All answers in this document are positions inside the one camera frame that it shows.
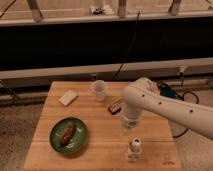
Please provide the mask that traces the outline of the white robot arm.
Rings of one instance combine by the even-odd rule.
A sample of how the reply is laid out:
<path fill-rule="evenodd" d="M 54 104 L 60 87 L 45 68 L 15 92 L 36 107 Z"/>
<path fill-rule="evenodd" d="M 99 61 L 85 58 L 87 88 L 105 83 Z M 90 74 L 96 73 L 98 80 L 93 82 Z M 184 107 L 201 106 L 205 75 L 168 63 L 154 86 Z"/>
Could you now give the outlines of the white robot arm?
<path fill-rule="evenodd" d="M 140 78 L 122 92 L 122 125 L 135 128 L 143 110 L 153 112 L 213 140 L 213 107 L 180 101 L 153 92 L 153 82 Z"/>

